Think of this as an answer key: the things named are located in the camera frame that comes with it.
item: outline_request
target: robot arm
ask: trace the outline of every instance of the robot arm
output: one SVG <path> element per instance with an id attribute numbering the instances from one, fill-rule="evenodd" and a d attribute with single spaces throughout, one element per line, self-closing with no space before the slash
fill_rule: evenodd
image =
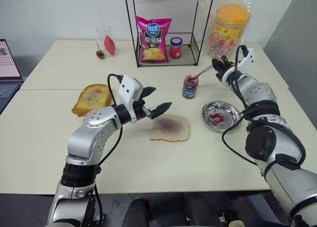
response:
<path id="1" fill-rule="evenodd" d="M 153 111 L 148 110 L 143 98 L 155 91 L 143 88 L 136 79 L 127 75 L 117 76 L 122 104 L 90 111 L 83 124 L 69 138 L 68 154 L 61 180 L 51 205 L 50 226 L 92 227 L 94 225 L 96 175 L 107 139 L 122 125 L 163 114 L 171 102 L 163 103 Z"/>
<path id="2" fill-rule="evenodd" d="M 237 82 L 248 106 L 246 119 L 250 121 L 246 152 L 254 158 L 284 212 L 297 224 L 294 226 L 306 226 L 305 223 L 314 226 L 317 224 L 317 175 L 301 169 L 305 149 L 280 116 L 271 87 L 240 72 L 240 64 L 246 65 L 247 58 L 255 59 L 252 49 L 242 46 L 242 50 L 244 59 L 238 63 Z M 216 76 L 236 93 L 234 63 L 226 57 L 222 59 L 212 60 Z"/>

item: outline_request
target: potato chip bag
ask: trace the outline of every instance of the potato chip bag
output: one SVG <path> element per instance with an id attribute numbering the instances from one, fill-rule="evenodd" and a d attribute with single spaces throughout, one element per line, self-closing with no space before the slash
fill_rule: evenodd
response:
<path id="1" fill-rule="evenodd" d="M 135 16 L 141 32 L 141 60 L 144 62 L 168 63 L 165 36 L 171 18 L 154 18 L 146 20 Z"/>

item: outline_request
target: laptop keyboard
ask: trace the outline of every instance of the laptop keyboard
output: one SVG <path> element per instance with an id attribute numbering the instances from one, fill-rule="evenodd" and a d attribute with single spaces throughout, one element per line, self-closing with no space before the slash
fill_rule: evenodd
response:
<path id="1" fill-rule="evenodd" d="M 0 97 L 10 97 L 18 85 L 1 85 L 0 84 Z"/>

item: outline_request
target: bread slice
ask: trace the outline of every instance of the bread slice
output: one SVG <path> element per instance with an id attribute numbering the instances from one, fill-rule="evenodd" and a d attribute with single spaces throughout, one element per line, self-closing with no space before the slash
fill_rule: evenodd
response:
<path id="1" fill-rule="evenodd" d="M 89 85 L 81 92 L 77 103 L 71 111 L 82 117 L 91 110 L 107 107 L 110 104 L 111 95 L 107 85 Z"/>
<path id="2" fill-rule="evenodd" d="M 186 117 L 163 114 L 153 120 L 150 140 L 185 141 L 190 133 Z"/>

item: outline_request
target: red label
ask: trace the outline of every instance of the red label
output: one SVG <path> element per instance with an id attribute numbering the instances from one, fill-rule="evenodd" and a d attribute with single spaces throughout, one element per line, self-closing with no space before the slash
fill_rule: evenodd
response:
<path id="1" fill-rule="evenodd" d="M 182 55 L 182 48 L 171 48 L 170 49 L 170 56 L 177 58 Z"/>

